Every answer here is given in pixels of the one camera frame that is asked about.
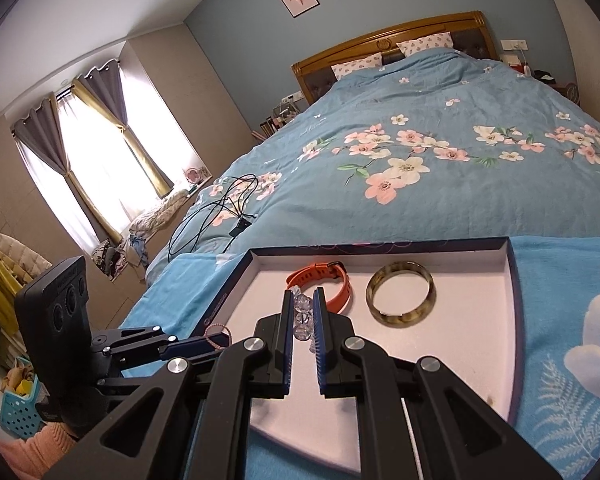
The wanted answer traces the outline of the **pink sleeved left forearm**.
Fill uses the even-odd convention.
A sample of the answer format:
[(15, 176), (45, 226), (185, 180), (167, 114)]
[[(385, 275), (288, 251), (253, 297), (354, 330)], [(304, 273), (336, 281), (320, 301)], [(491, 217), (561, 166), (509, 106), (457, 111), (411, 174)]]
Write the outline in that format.
[(65, 424), (50, 422), (27, 440), (0, 441), (0, 453), (19, 479), (42, 479), (76, 442)]

